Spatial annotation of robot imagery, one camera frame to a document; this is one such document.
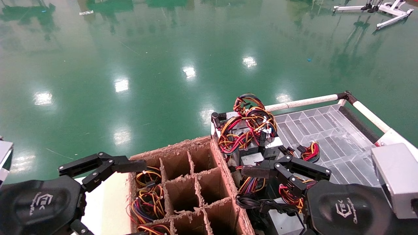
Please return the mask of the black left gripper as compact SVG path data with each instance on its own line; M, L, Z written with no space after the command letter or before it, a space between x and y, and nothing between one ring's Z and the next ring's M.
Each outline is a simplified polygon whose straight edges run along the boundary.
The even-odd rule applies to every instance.
M145 160L99 152L58 167L54 180L7 184L0 193L2 235L94 235L82 222L85 192L92 192L115 172L142 172ZM82 185L72 179L90 172Z

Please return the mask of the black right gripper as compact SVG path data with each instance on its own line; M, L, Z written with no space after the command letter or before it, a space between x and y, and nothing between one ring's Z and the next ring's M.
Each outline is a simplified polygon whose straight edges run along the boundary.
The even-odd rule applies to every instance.
M331 170L292 156L245 165L247 177L276 180L297 197L305 197L307 224L319 235L382 235L394 217L381 189L331 183ZM294 174L318 181L310 189Z

